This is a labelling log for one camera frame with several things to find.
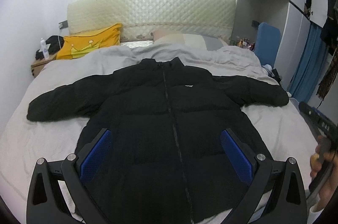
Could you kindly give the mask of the black puffer jacket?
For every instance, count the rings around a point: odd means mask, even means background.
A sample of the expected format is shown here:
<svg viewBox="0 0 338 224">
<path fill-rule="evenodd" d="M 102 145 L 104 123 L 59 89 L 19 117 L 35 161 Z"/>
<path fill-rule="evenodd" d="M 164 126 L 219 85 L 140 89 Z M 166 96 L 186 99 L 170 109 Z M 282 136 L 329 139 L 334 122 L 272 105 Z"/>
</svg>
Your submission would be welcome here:
<svg viewBox="0 0 338 224">
<path fill-rule="evenodd" d="M 242 107 L 288 104 L 286 92 L 246 76 L 214 76 L 180 59 L 139 64 L 60 86 L 30 102 L 27 118 L 87 117 L 76 150 L 103 128 L 112 149 L 91 196 L 112 223 L 198 223 L 232 209 L 247 190 L 222 145 L 231 129 L 270 157 Z"/>
</svg>

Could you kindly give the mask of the grey bed duvet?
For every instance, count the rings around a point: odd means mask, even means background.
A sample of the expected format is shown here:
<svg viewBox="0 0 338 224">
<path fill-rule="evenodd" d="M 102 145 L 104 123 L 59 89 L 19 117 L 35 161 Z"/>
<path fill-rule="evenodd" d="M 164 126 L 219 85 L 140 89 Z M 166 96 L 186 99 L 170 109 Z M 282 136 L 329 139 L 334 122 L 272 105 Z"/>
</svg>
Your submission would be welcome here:
<svg viewBox="0 0 338 224">
<path fill-rule="evenodd" d="M 226 131 L 266 160 L 295 158 L 303 188 L 317 144 L 247 49 L 97 49 L 48 64 L 1 135 L 11 211 L 26 223 L 72 221 L 76 209 L 66 200 L 57 216 L 47 211 L 54 199 L 34 169 L 70 154 L 78 159 L 101 131 L 103 151 L 76 178 L 109 223 L 220 223 L 249 188 L 224 146 Z"/>
</svg>

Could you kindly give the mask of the blue curtain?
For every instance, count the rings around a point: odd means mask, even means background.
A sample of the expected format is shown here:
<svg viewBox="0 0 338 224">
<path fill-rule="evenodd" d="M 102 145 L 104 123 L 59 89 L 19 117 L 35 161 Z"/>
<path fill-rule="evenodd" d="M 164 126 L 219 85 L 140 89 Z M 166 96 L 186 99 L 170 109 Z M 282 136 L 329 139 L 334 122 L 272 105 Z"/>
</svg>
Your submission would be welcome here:
<svg viewBox="0 0 338 224">
<path fill-rule="evenodd" d="M 321 40 L 321 32 L 322 28 L 311 22 L 303 54 L 288 87 L 292 97 L 299 102 L 310 100 L 325 66 L 328 49 Z"/>
</svg>

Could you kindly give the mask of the blue cushioned chair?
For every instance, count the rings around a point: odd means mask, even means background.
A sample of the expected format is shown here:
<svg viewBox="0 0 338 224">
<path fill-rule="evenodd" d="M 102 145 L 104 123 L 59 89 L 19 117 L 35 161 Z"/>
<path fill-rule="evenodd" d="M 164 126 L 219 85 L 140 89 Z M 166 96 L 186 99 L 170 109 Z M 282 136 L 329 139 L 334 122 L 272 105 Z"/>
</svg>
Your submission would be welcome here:
<svg viewBox="0 0 338 224">
<path fill-rule="evenodd" d="M 254 54 L 262 66 L 266 64 L 274 66 L 280 42 L 281 33 L 278 28 L 267 23 L 259 24 Z"/>
</svg>

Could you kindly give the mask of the small bottles on right nightstand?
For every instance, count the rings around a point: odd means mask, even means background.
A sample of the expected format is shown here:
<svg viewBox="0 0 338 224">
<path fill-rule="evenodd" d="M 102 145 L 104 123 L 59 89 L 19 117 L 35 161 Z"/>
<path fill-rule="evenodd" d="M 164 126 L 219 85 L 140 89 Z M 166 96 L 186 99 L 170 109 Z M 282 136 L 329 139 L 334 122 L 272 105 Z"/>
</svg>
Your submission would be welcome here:
<svg viewBox="0 0 338 224">
<path fill-rule="evenodd" d="M 238 38 L 236 40 L 231 40 L 230 45 L 248 49 L 250 51 L 254 51 L 255 47 L 255 43 L 251 42 L 249 38 Z"/>
</svg>

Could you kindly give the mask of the wooden nightstand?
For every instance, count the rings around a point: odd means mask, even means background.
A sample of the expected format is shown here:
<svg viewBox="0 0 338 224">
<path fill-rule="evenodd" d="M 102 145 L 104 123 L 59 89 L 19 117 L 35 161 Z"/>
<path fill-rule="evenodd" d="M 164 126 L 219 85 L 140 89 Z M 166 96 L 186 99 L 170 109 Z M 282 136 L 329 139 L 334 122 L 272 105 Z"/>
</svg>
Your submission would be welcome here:
<svg viewBox="0 0 338 224">
<path fill-rule="evenodd" d="M 49 59 L 36 60 L 31 65 L 31 74 L 36 78 L 43 68 L 53 60 L 56 60 L 57 54 L 50 55 Z"/>
</svg>

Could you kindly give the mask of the grey and cream pillow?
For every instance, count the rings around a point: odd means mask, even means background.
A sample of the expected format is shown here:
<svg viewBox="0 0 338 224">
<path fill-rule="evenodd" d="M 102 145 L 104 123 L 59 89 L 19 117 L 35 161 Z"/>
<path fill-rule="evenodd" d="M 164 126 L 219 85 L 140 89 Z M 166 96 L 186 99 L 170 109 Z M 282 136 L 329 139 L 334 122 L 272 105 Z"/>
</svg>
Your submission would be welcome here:
<svg viewBox="0 0 338 224">
<path fill-rule="evenodd" d="M 167 29 L 158 29 L 151 32 L 155 44 L 182 44 L 185 46 L 217 51 L 228 44 L 221 38 L 197 32 L 180 32 Z"/>
</svg>

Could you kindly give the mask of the white lotion bottle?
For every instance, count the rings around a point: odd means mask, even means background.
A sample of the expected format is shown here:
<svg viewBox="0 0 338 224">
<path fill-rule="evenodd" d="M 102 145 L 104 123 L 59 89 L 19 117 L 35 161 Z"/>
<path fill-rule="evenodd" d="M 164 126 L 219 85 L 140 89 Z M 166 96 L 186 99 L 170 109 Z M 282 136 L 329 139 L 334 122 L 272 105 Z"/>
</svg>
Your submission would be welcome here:
<svg viewBox="0 0 338 224">
<path fill-rule="evenodd" d="M 44 59 L 49 60 L 50 58 L 49 49 L 48 49 L 48 45 L 44 38 L 41 38 L 40 45 L 41 45 L 41 52 L 44 56 Z"/>
</svg>

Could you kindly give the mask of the yellow crown pillow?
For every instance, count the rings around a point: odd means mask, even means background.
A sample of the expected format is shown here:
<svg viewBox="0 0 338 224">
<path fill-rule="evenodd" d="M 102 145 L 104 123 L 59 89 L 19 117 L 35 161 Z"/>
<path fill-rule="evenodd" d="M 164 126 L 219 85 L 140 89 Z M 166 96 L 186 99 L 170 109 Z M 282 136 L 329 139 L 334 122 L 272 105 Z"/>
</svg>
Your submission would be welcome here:
<svg viewBox="0 0 338 224">
<path fill-rule="evenodd" d="M 64 37 L 63 47 L 57 53 L 57 60 L 78 59 L 99 48 L 120 45 L 122 23 L 110 27 Z"/>
</svg>

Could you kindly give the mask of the black bag on nightstand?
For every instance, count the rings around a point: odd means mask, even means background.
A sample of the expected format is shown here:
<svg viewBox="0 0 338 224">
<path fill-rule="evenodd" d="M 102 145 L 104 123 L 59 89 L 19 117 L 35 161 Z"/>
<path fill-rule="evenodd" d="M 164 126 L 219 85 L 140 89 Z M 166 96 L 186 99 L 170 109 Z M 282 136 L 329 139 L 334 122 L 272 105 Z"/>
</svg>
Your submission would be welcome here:
<svg viewBox="0 0 338 224">
<path fill-rule="evenodd" d="M 64 38 L 59 35 L 52 35 L 46 40 L 48 47 L 48 52 L 50 55 L 57 53 L 64 45 Z M 35 53 L 36 60 L 42 60 L 44 58 L 43 52 L 41 49 L 37 50 Z"/>
</svg>

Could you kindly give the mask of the cream quilted headboard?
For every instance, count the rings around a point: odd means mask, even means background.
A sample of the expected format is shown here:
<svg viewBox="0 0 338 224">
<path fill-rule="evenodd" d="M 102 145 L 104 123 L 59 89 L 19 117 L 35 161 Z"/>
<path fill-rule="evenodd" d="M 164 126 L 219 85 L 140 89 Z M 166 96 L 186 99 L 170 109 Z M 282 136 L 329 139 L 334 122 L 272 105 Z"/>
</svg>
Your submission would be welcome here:
<svg viewBox="0 0 338 224">
<path fill-rule="evenodd" d="M 121 23 L 121 40 L 145 41 L 153 31 L 197 32 L 228 41 L 235 0 L 78 0 L 68 5 L 71 35 Z"/>
</svg>

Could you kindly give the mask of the wall power socket right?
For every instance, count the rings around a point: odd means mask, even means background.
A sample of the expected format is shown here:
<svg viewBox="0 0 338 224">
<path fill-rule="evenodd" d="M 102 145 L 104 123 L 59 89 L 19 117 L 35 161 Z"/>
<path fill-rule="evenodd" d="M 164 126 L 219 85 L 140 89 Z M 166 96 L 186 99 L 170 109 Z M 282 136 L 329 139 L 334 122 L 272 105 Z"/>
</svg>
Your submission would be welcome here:
<svg viewBox="0 0 338 224">
<path fill-rule="evenodd" d="M 253 21 L 252 21 L 252 27 L 254 27 L 254 28 L 258 28 L 258 26 L 259 26 L 259 22 L 258 22 L 258 21 L 255 21 L 255 20 L 253 20 Z"/>
</svg>

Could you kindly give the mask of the wall power socket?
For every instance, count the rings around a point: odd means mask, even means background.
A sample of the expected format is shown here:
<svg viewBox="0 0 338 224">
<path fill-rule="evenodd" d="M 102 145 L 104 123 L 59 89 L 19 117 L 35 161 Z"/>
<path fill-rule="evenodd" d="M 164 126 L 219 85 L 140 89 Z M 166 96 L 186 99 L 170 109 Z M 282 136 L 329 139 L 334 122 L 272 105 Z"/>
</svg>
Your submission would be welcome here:
<svg viewBox="0 0 338 224">
<path fill-rule="evenodd" d="M 259 26 L 259 22 L 258 22 L 258 21 L 255 21 L 255 20 L 253 20 L 253 21 L 252 21 L 252 27 L 254 27 L 254 28 L 258 28 L 258 26 Z"/>
<path fill-rule="evenodd" d="M 59 23 L 59 29 L 65 29 L 67 27 L 68 27 L 68 21 L 67 20 Z"/>
</svg>

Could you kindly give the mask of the wall power socket left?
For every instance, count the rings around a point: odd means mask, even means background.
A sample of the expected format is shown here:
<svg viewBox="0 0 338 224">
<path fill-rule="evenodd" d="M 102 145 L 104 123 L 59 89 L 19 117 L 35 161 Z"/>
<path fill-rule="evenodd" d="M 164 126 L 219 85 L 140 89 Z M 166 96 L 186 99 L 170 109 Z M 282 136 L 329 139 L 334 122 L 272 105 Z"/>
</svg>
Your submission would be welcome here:
<svg viewBox="0 0 338 224">
<path fill-rule="evenodd" d="M 67 20 L 59 23 L 59 29 L 65 29 L 67 27 L 68 27 L 68 21 Z"/>
</svg>

